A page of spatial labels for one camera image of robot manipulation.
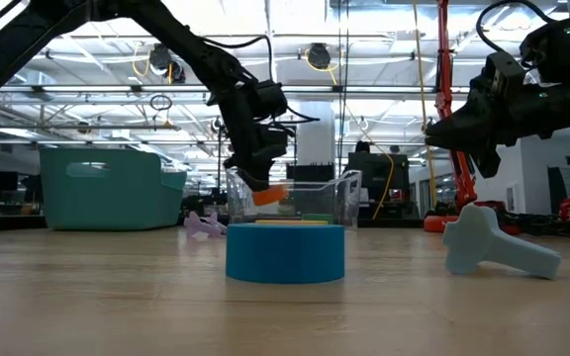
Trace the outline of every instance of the table surface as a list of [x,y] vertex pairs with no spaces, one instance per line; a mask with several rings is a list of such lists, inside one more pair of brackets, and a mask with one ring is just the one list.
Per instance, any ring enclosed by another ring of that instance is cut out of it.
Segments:
[[224,239],[0,232],[0,355],[570,355],[570,239],[557,281],[452,276],[436,234],[361,229],[342,281],[225,277]]

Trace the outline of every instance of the teal container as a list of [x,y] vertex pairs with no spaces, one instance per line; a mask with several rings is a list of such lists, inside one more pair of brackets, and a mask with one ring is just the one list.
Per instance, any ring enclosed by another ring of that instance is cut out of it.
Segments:
[[143,230],[177,223],[186,173],[164,173],[156,154],[123,149],[40,151],[47,226]]

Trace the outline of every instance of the transparent container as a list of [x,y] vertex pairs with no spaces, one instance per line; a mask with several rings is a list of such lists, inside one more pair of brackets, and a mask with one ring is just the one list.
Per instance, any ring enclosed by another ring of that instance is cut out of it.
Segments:
[[303,215],[331,215],[333,223],[357,227],[362,172],[346,171],[329,182],[270,182],[284,185],[287,198],[257,206],[252,191],[240,178],[239,170],[226,171],[230,223],[253,223],[256,220],[299,220]]

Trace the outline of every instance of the ceiling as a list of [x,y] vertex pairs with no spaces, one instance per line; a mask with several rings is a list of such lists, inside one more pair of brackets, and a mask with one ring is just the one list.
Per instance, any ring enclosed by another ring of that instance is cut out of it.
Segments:
[[[411,1],[351,0],[346,16],[346,1],[341,0],[166,0],[172,14],[191,30],[225,44],[238,44],[268,34],[272,41],[275,61],[274,77],[285,87],[314,85],[328,88],[333,85],[328,72],[313,70],[305,60],[305,51],[312,43],[326,44],[332,56],[332,65],[338,66],[339,50],[348,48],[342,66],[334,71],[335,80],[349,86],[376,86],[379,92],[347,96],[347,106],[375,140],[383,142],[420,142],[423,120],[420,101],[420,71],[415,60],[417,46]],[[0,9],[8,1],[0,0]],[[435,83],[437,54],[437,9],[432,1],[418,1],[418,23],[421,33],[424,85],[428,90]],[[564,18],[563,1],[534,1],[553,18]],[[463,88],[478,75],[491,50],[473,30],[480,11],[489,1],[458,0],[449,6],[448,33],[455,50],[453,109],[463,104]],[[23,10],[20,5],[0,21],[0,28]],[[505,7],[486,17],[487,35],[497,45],[518,54],[520,41],[542,22],[530,11],[520,7]],[[155,118],[156,111],[149,105],[156,93],[108,93],[95,91],[98,85],[166,85],[164,80],[149,70],[146,58],[157,40],[129,19],[105,23],[88,23],[67,36],[54,39],[19,72],[15,84],[52,84],[84,86],[76,92],[54,92],[39,96],[28,93],[0,92],[0,125],[72,126],[87,122],[111,129],[80,133],[61,128],[37,131],[46,139],[103,140],[116,137],[135,140],[186,141],[176,144],[151,144],[150,149],[163,153],[176,162],[190,163],[195,181],[208,178],[217,170],[215,142],[197,147],[197,140],[214,141],[211,122],[220,113],[217,107],[207,107],[207,98],[200,82],[186,66],[190,89],[182,93],[165,93],[173,102],[167,113]],[[269,76],[268,50],[265,42],[232,50],[231,53],[259,79]],[[397,92],[388,87],[406,87]],[[338,112],[337,97],[319,93],[288,93],[290,105],[296,109],[303,100],[332,101]],[[426,115],[436,118],[431,94],[427,95]],[[176,130],[167,130],[169,122]],[[129,126],[119,130],[117,126]],[[355,142],[362,133],[355,121],[349,123],[346,141]],[[421,149],[403,148],[413,155]],[[344,154],[352,146],[344,148]],[[293,148],[286,157],[293,156]],[[280,165],[275,166],[274,177],[282,176]]]

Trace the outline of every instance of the blue tape roll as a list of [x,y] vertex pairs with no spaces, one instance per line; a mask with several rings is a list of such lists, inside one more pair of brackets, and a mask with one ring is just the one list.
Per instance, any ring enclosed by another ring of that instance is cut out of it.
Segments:
[[231,224],[226,275],[260,283],[320,283],[344,277],[344,226]]

